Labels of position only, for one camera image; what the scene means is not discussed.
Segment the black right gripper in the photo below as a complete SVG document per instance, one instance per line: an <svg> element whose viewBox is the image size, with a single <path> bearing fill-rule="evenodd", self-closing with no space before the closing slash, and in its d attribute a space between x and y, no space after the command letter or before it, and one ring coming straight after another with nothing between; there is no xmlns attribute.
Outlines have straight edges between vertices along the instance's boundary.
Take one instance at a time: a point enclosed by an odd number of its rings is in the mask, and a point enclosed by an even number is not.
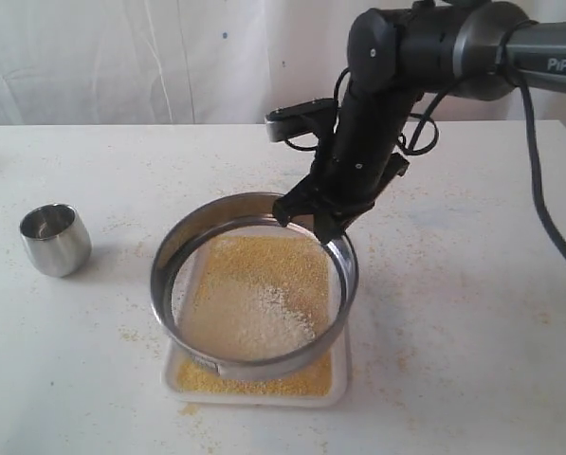
<svg viewBox="0 0 566 455"><path fill-rule="evenodd" d="M369 93L350 82L323 174L317 179L307 175L274 201L272 215L278 224L286 227L298 216L312 215L321 243L340 238L358 215L374 206L410 112L409 88Z"/></svg>

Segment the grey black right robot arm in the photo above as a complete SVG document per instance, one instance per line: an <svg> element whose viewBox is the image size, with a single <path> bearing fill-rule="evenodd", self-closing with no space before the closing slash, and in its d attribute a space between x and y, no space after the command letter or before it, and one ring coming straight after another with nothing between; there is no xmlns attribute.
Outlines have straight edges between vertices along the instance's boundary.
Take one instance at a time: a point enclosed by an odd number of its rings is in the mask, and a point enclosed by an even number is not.
<svg viewBox="0 0 566 455"><path fill-rule="evenodd" d="M345 89L265 118L274 142L317 138L309 174L274 203L273 214L281 225L312 216L323 243L406 171L415 146L400 137L425 94L491 101L521 82L566 93L566 22L532 21L505 1L417 1L360 14L346 58Z"/></svg>

